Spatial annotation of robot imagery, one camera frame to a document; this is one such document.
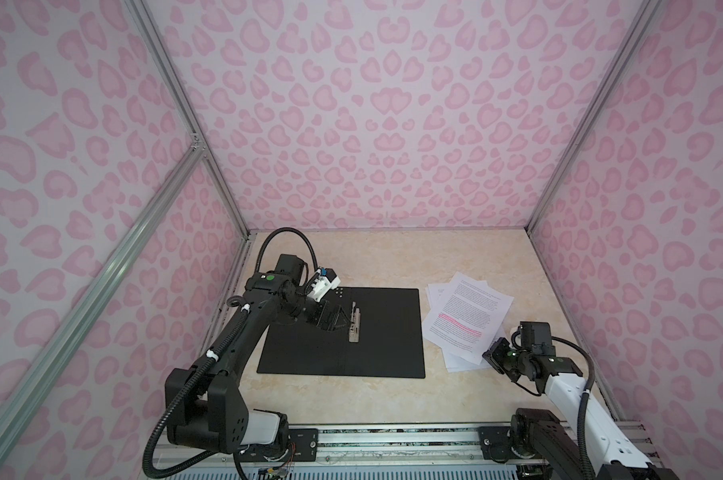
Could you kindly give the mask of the blue folder with black inside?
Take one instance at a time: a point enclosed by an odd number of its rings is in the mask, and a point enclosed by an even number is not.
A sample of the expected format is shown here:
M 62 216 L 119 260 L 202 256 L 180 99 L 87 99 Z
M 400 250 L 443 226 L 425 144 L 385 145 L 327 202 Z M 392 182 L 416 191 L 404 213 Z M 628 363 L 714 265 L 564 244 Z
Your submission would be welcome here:
M 326 300 L 343 319 L 359 315 L 357 342 L 350 325 L 324 331 L 304 321 L 269 327 L 259 374 L 425 378 L 421 298 L 417 288 L 341 287 Z

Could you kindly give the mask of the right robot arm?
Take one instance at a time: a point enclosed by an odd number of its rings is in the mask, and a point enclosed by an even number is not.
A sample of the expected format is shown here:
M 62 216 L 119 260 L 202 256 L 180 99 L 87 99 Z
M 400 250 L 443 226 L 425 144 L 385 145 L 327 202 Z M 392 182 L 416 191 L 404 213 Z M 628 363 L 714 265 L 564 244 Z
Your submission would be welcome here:
M 623 434 L 613 416 L 593 399 L 595 362 L 575 342 L 554 336 L 545 322 L 523 321 L 509 339 L 497 338 L 483 353 L 515 386 L 521 379 L 559 412 L 519 407 L 507 427 L 481 427 L 483 458 L 545 462 L 547 479 L 675 479 Z

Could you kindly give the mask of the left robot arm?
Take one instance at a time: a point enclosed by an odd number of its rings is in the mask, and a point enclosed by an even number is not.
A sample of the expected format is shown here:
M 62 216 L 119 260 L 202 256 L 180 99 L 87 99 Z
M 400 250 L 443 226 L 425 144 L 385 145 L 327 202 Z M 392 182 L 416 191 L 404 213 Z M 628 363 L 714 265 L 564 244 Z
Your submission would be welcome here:
M 233 454 L 253 447 L 281 454 L 288 421 L 277 412 L 249 408 L 239 390 L 244 368 L 265 331 L 275 324 L 304 322 L 324 331 L 339 329 L 346 316 L 327 300 L 340 283 L 330 268 L 309 278 L 306 264 L 283 254 L 275 269 L 255 272 L 241 296 L 229 299 L 233 312 L 217 340 L 189 368 L 165 381 L 165 414 L 157 426 L 174 445 Z

